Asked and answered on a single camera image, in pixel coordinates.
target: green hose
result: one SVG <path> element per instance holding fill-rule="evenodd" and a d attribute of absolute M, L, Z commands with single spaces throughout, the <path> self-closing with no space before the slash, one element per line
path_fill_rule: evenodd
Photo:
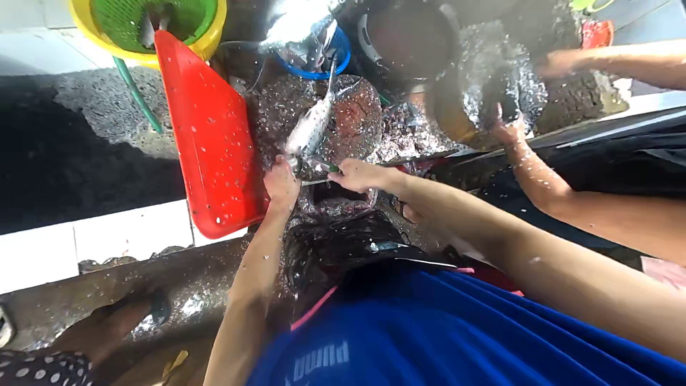
<path fill-rule="evenodd" d="M 116 56 L 113 56 L 113 58 L 115 59 L 115 64 L 117 65 L 119 74 L 121 74 L 121 77 L 124 79 L 126 86 L 129 88 L 129 90 L 131 90 L 133 98 L 136 100 L 136 102 L 138 102 L 138 105 L 141 107 L 141 109 L 143 109 L 143 114 L 152 125 L 152 128 L 155 129 L 157 133 L 162 134 L 162 126 L 160 125 L 160 121 L 157 120 L 155 114 L 152 113 L 150 107 L 147 105 L 147 103 L 145 103 L 141 91 L 138 90 L 138 86 L 136 86 L 136 82 L 134 82 L 133 78 L 131 78 L 131 73 L 128 71 L 126 63 Z"/>

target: blue shirt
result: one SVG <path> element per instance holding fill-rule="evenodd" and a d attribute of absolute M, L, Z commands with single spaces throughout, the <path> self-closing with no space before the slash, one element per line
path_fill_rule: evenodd
<path fill-rule="evenodd" d="M 408 271 L 265 349 L 249 385 L 686 385 L 686 365 L 468 275 Z"/>

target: pink trim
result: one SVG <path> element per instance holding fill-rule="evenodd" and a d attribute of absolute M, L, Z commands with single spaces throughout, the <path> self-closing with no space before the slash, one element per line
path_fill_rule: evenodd
<path fill-rule="evenodd" d="M 291 325 L 291 331 L 295 331 L 297 328 L 299 328 L 300 326 L 305 324 L 305 322 L 308 321 L 312 317 L 312 315 L 314 315 L 314 313 L 316 313 L 319 310 L 319 308 L 321 308 L 322 305 L 324 305 L 324 302 L 328 298 L 330 298 L 337 289 L 338 289 L 338 286 L 334 286 L 333 288 L 331 288 L 329 290 L 329 292 L 325 293 L 324 296 L 322 296 L 322 298 L 319 299 L 319 302 L 317 302 L 317 304 L 315 304 L 312 308 L 310 308 L 310 310 L 307 311 L 307 313 L 305 313 L 305 315 L 303 315 L 303 317 L 301 317 L 300 319 L 298 319 L 295 323 L 293 323 Z"/>
<path fill-rule="evenodd" d="M 474 273 L 474 268 L 466 266 L 464 268 L 455 268 L 455 269 L 452 269 L 451 271 L 457 272 L 457 273 Z"/>

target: red container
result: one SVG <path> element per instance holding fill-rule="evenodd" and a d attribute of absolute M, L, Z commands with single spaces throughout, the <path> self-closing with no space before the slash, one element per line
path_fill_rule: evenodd
<path fill-rule="evenodd" d="M 246 101 L 169 32 L 155 33 L 155 47 L 196 227 L 220 238 L 260 221 L 268 198 Z"/>

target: green basket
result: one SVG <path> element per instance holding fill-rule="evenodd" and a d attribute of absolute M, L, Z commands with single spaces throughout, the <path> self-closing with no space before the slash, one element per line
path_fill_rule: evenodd
<path fill-rule="evenodd" d="M 92 0 L 93 18 L 112 42 L 126 51 L 153 54 L 138 42 L 141 19 L 147 4 L 172 3 L 174 15 L 169 32 L 190 45 L 210 27 L 217 13 L 217 0 Z"/>

